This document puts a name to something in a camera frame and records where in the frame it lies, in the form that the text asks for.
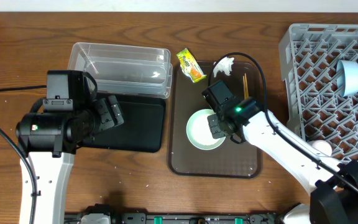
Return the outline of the light green bowl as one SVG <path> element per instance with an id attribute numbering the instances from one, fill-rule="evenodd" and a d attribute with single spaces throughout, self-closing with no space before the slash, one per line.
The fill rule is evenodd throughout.
<path id="1" fill-rule="evenodd" d="M 208 116 L 214 115 L 211 109 L 202 109 L 192 114 L 186 124 L 186 135 L 194 147 L 210 151 L 219 147 L 226 138 L 214 139 L 209 128 Z"/>

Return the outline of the wooden chopstick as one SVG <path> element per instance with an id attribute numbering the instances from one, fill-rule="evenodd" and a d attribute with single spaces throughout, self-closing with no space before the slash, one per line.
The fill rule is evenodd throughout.
<path id="1" fill-rule="evenodd" d="M 248 98 L 248 91 L 247 91 L 247 82 L 246 82 L 245 74 L 242 77 L 242 82 L 243 82 L 244 99 L 246 100 Z"/>
<path id="2" fill-rule="evenodd" d="M 244 99 L 246 100 L 249 97 L 249 88 L 247 84 L 247 74 L 245 73 L 243 76 L 243 82 L 244 82 Z"/>

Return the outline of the pink white cup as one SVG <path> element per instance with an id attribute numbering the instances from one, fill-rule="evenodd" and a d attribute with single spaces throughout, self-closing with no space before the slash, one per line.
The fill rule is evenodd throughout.
<path id="1" fill-rule="evenodd" d="M 330 143 L 328 143 L 327 141 L 315 140 L 315 141 L 309 141 L 308 144 L 326 156 L 332 155 L 332 147 Z"/>

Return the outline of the light blue bowl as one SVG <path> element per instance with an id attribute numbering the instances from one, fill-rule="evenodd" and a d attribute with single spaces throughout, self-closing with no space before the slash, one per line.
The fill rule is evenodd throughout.
<path id="1" fill-rule="evenodd" d="M 337 63 L 337 87 L 341 97 L 354 95 L 358 92 L 358 63 L 340 60 Z"/>

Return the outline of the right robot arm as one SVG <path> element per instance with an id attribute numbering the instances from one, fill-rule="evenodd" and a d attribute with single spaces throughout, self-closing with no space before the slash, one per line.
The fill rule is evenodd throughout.
<path id="1" fill-rule="evenodd" d="M 303 186 L 310 204 L 299 204 L 281 223 L 358 223 L 358 162 L 341 161 L 311 146 L 253 98 L 207 95 L 210 121 L 230 136 L 266 152 Z"/>

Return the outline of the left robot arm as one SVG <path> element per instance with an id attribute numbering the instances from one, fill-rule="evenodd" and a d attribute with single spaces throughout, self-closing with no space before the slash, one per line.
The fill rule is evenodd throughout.
<path id="1" fill-rule="evenodd" d="M 20 223 L 63 223 L 77 146 L 124 122 L 115 95 L 97 98 L 96 80 L 77 70 L 50 70 L 47 96 L 16 126 L 24 160 Z"/>

